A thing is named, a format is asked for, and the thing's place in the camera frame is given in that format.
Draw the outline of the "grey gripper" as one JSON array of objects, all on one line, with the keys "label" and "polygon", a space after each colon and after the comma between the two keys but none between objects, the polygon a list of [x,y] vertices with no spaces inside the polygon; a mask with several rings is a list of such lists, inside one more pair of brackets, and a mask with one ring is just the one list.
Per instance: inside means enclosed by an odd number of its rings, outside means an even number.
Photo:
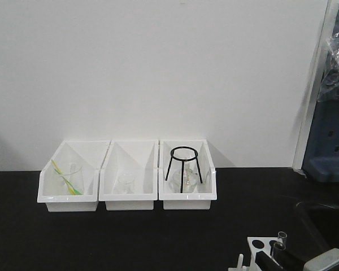
[{"label": "grey gripper", "polygon": [[306,263],[287,251],[279,252],[275,259],[260,251],[255,263],[261,270],[339,270],[339,248],[332,248]]}]

